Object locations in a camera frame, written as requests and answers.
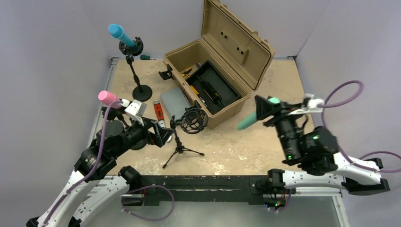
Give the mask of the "mint green microphone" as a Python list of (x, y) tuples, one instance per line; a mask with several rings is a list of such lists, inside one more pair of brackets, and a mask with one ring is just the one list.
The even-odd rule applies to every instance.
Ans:
[[(268, 104), (276, 105), (280, 103), (280, 100), (275, 97), (267, 98), (264, 99), (262, 98), (262, 101), (267, 101)], [(252, 112), (250, 115), (248, 115), (245, 119), (243, 119), (241, 122), (239, 122), (237, 126), (237, 130), (244, 130), (251, 126), (252, 124), (256, 123), (257, 120), (257, 111)]]

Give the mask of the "black tripod shock mount stand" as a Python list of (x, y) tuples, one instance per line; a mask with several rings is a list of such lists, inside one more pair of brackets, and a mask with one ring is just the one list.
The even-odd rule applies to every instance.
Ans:
[(194, 135), (203, 131), (206, 128), (208, 122), (209, 122), (209, 117), (207, 116), (206, 112), (201, 108), (195, 106), (185, 108), (185, 112), (180, 119), (176, 119), (174, 115), (171, 116), (170, 128), (174, 132), (174, 140), (176, 142), (176, 147), (170, 158), (162, 166), (163, 169), (167, 167), (168, 163), (176, 154), (182, 154), (184, 152), (193, 152), (199, 154), (200, 156), (205, 156), (205, 154), (202, 152), (198, 152), (196, 150), (185, 147), (182, 144), (177, 134), (176, 128), (179, 126), (183, 132), (190, 135)]

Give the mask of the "pink microphone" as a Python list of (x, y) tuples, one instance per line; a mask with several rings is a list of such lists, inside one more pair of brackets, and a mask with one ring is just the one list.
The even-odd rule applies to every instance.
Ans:
[(114, 109), (119, 109), (122, 106), (121, 103), (117, 103), (117, 101), (120, 101), (120, 99), (115, 94), (107, 90), (99, 92), (98, 99), (107, 107), (110, 106)]

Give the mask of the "blue microphone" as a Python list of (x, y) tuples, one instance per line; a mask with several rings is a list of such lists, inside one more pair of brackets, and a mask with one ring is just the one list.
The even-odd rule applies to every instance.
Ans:
[(120, 40), (126, 46), (136, 46), (135, 42), (131, 38), (129, 38), (128, 35), (125, 34), (122, 26), (118, 24), (110, 24), (108, 27), (108, 32), (113, 38)]

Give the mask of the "black round base mic stand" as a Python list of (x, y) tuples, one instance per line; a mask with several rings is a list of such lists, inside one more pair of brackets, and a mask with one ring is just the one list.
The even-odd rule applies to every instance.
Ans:
[[(123, 108), (120, 109), (114, 109), (111, 108), (107, 117), (107, 121), (120, 121), (123, 123), (124, 128), (127, 130), (131, 127), (131, 125), (133, 124), (133, 120), (130, 120), (130, 124), (128, 124), (124, 118), (125, 115), (125, 111)], [(141, 140), (140, 142), (138, 142), (137, 144), (135, 144), (134, 146), (131, 147), (132, 150), (140, 150), (142, 148), (144, 148), (146, 146), (146, 142)]]

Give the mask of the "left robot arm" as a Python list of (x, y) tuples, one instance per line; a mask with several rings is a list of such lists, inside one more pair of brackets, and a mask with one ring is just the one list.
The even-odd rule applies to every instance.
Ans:
[(135, 122), (131, 126), (125, 121), (106, 121), (90, 146), (81, 153), (56, 201), (43, 215), (29, 219), (26, 226), (85, 227), (112, 199), (125, 192), (145, 190), (140, 173), (126, 166), (107, 186), (88, 197), (116, 166), (119, 156), (141, 143), (161, 148), (172, 134), (172, 129), (163, 128), (151, 119), (145, 119), (145, 125)]

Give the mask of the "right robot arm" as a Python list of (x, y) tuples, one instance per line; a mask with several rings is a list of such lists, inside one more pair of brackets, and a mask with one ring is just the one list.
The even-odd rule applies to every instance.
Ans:
[(367, 196), (390, 191), (381, 177), (379, 158), (368, 161), (345, 158), (337, 138), (324, 126), (305, 133), (297, 119), (309, 113), (321, 113), (324, 100), (305, 95), (303, 102), (289, 104), (274, 97), (255, 97), (256, 119), (265, 127), (274, 127), (285, 159), (283, 163), (300, 171), (270, 170), (265, 180), (270, 192), (297, 187), (345, 189), (351, 195)]

